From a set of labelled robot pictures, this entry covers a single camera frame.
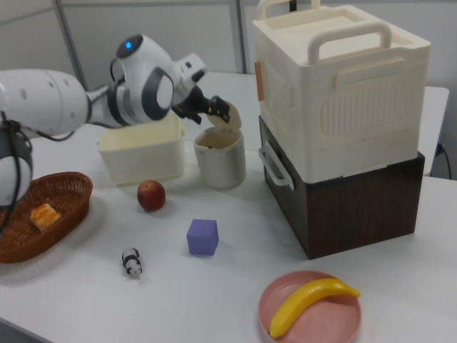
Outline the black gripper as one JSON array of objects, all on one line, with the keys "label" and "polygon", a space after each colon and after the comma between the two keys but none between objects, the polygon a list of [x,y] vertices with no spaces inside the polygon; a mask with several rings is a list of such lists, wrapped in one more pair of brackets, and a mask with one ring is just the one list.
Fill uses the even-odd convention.
[{"label": "black gripper", "polygon": [[172,106],[173,112],[182,119],[190,119],[201,123],[200,114],[217,116],[223,121],[230,120],[230,105],[219,96],[207,99],[202,90],[195,86],[185,100]]}]

